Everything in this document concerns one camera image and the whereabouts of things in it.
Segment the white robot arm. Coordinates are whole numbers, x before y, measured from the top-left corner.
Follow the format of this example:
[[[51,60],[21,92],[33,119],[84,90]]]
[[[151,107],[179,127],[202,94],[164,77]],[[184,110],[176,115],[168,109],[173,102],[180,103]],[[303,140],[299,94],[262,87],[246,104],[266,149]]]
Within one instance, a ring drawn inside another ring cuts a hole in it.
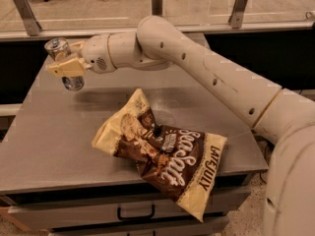
[[[315,102],[243,68],[194,42],[159,16],[133,32],[96,35],[45,48],[48,70],[66,89],[81,89],[88,70],[130,67],[143,71],[176,64],[259,135],[274,144],[264,200],[264,236],[315,235]]]

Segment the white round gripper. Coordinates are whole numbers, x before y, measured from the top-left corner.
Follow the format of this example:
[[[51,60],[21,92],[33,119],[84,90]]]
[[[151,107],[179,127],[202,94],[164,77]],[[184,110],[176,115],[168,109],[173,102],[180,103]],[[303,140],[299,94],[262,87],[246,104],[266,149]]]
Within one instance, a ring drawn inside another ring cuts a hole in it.
[[[116,70],[111,62],[108,49],[108,34],[95,35],[86,42],[77,41],[69,45],[72,53],[82,53],[83,58],[66,57],[47,65],[47,71],[57,78],[80,77],[88,69],[98,74]]]

